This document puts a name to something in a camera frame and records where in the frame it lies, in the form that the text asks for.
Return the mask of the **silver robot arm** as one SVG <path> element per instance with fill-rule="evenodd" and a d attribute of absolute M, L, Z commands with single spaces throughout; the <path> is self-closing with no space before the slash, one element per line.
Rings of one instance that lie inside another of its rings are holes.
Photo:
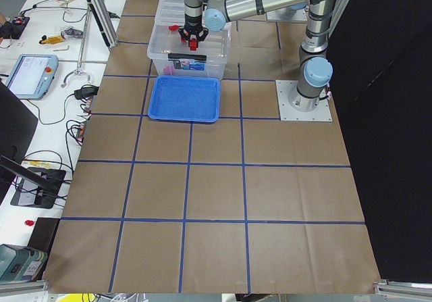
<path fill-rule="evenodd" d="M 335 3 L 336 0 L 184 0 L 185 22 L 178 32 L 194 51 L 209 32 L 219 32 L 229 22 L 307 7 L 305 36 L 299 48 L 301 75 L 290 93 L 290 101 L 298 111 L 312 111 L 323 100 L 321 92 L 331 79 L 331 73 L 316 73 L 331 67 L 326 54 Z"/>

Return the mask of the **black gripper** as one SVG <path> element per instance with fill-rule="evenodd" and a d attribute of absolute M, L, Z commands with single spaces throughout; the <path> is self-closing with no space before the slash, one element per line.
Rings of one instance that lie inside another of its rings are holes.
<path fill-rule="evenodd" d="M 187 29 L 186 26 L 179 27 L 178 32 L 183 41 L 190 41 L 191 39 L 196 39 L 197 42 L 202 42 L 206 39 L 209 29 L 206 27 L 200 28 L 190 28 Z"/>

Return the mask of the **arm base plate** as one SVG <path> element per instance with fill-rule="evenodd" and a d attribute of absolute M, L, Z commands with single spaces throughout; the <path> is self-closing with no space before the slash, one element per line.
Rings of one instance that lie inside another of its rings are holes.
<path fill-rule="evenodd" d="M 326 92 L 314 99 L 303 97 L 297 89 L 297 80 L 276 80 L 279 117 L 283 122 L 332 122 Z"/>

